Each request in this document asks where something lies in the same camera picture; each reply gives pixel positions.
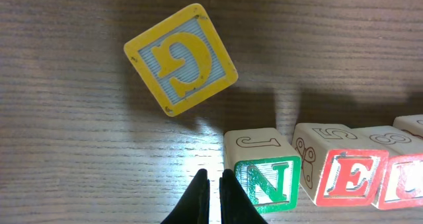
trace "wood grain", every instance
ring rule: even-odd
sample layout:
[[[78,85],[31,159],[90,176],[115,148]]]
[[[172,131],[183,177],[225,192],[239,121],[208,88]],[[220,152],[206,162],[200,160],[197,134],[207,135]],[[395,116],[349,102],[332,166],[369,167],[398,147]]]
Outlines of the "wood grain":
[[[239,71],[168,118],[123,44],[201,3]],[[423,113],[423,0],[0,0],[0,223],[159,223],[199,168],[220,222],[223,132]],[[298,208],[270,223],[421,223]]]

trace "wooden block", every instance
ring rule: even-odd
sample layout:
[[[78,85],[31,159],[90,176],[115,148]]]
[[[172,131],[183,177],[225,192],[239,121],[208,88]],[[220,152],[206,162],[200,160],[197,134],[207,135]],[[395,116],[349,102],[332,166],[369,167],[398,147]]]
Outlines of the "wooden block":
[[[373,205],[396,209],[423,205],[423,141],[391,126],[354,129],[389,152]]]
[[[225,168],[259,213],[297,206],[301,157],[276,129],[229,131],[224,143]]]
[[[341,124],[297,124],[292,146],[302,157],[300,184],[319,206],[369,205],[388,152]]]
[[[395,118],[393,127],[423,139],[423,115]]]
[[[168,116],[232,85],[238,74],[203,6],[189,5],[124,46]]]

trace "green block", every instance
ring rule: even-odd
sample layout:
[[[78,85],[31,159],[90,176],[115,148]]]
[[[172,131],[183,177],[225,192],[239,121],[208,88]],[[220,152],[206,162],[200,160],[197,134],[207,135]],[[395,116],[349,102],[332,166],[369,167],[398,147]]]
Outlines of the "green block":
[[[239,161],[235,176],[259,213],[297,207],[301,158],[298,156]]]

